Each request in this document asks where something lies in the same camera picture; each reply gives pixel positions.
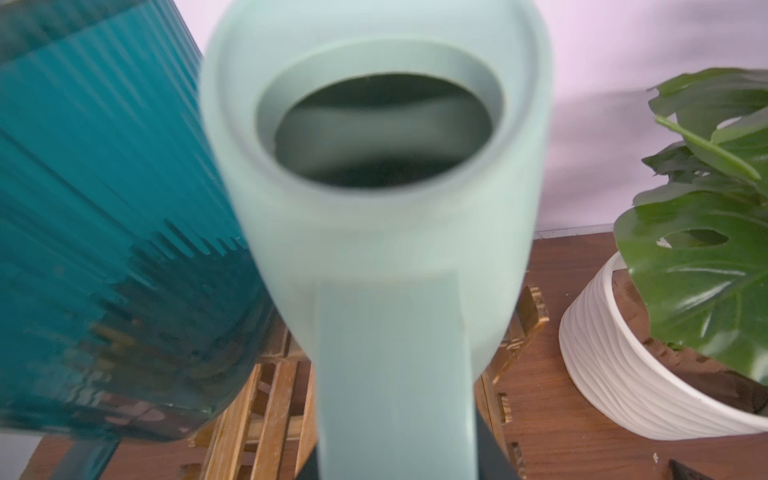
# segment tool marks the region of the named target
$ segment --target wooden table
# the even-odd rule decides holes
[[[767,480],[768,434],[685,442],[648,440],[614,424],[576,390],[560,356],[560,318],[615,251],[613,237],[607,233],[535,242],[528,281],[541,288],[551,321],[497,384],[511,404],[513,421],[505,425],[505,434],[521,443],[528,478],[668,480],[667,464],[675,458],[714,480]],[[44,439],[22,480],[46,480],[69,444],[55,437]],[[125,443],[102,478],[171,480],[179,465],[202,462],[201,456],[199,449],[190,449],[186,442]],[[285,473],[281,478],[292,474]]]

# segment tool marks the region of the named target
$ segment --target potted plant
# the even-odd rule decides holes
[[[643,162],[669,183],[616,221],[619,253],[563,316],[565,364],[639,435],[768,432],[768,71],[711,68],[656,90],[657,123],[683,140]],[[687,378],[686,361],[707,367]]]

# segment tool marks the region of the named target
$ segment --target white ceramic pot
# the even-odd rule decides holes
[[[684,440],[768,432],[768,418],[704,395],[661,365],[635,338],[612,289],[619,253],[568,307],[560,349],[568,373],[595,408],[630,432]]]

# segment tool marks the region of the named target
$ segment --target lavender wall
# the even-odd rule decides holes
[[[645,90],[714,65],[768,67],[764,0],[535,0],[555,56],[555,106],[537,230],[613,223],[663,183],[640,159],[675,136]],[[204,51],[231,0],[176,0]]]

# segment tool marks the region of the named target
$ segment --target plant leaf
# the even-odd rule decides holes
[[[768,129],[768,107],[742,117],[725,128],[718,128],[712,132],[712,141],[716,144],[722,144],[766,129]]]
[[[768,107],[768,71],[709,69],[673,78],[661,84],[658,91],[659,95],[649,102],[651,110],[662,117],[676,114],[677,124],[686,132],[711,140],[749,164],[762,177],[754,182],[757,190],[768,197],[768,142],[755,143],[756,137],[763,137],[761,132],[768,136],[766,128],[762,128],[764,114],[746,120]],[[741,120],[715,135],[717,127],[732,118]],[[751,146],[743,144],[749,141]],[[745,174],[734,162],[725,161],[711,145],[697,142],[691,136],[686,138],[686,144],[700,160],[717,170],[745,181],[754,179],[754,175]]]
[[[634,199],[634,205],[671,200],[695,190],[710,190],[722,194],[741,195],[745,200],[759,204],[754,184],[722,174],[717,169],[699,160],[685,142],[678,142],[663,149],[658,154],[645,157],[643,163],[652,168],[657,175],[667,175],[669,184],[692,184],[695,187],[668,187],[664,185],[649,192],[643,192]]]
[[[748,164],[741,157],[734,155],[728,150],[725,150],[720,145],[717,145],[712,141],[707,140],[706,138],[702,138],[696,135],[694,132],[687,130],[682,125],[676,124],[673,121],[669,121],[661,115],[656,116],[656,122],[674,132],[677,132],[678,134],[683,135],[686,144],[692,151],[697,152],[699,156],[701,156],[703,153],[706,153],[705,161],[724,174],[730,174],[734,177],[742,178],[744,180],[758,181],[762,178],[762,175],[760,175],[760,172],[755,170],[755,167]]]
[[[640,205],[666,202],[672,200],[673,198],[677,198],[680,195],[689,194],[690,192],[697,190],[703,190],[703,188],[694,184],[671,182],[669,184],[656,187],[653,190],[646,190],[645,192],[637,194],[635,198],[632,199],[632,204],[635,207],[639,207]]]
[[[629,210],[614,235],[652,336],[768,385],[768,211],[695,191]]]

